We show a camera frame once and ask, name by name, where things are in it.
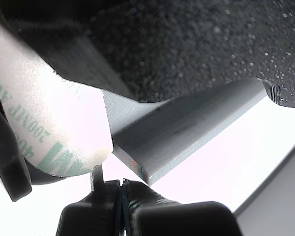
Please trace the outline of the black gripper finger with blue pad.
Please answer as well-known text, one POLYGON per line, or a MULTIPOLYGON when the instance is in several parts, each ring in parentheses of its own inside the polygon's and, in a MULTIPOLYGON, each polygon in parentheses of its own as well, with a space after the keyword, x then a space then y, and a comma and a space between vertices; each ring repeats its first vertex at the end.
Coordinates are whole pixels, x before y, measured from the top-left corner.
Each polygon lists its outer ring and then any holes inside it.
POLYGON ((295 108, 295 0, 0 0, 56 73, 138 102, 259 79, 295 108))

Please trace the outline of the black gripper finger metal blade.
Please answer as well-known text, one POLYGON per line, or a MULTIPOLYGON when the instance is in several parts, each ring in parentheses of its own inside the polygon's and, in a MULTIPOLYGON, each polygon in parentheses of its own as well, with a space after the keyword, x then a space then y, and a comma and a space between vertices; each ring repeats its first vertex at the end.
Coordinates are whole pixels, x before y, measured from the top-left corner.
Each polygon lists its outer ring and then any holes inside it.
POLYGON ((91 192, 62 210, 58 236, 137 236, 136 210, 178 205, 139 181, 104 181, 101 165, 91 172, 90 179, 91 192))

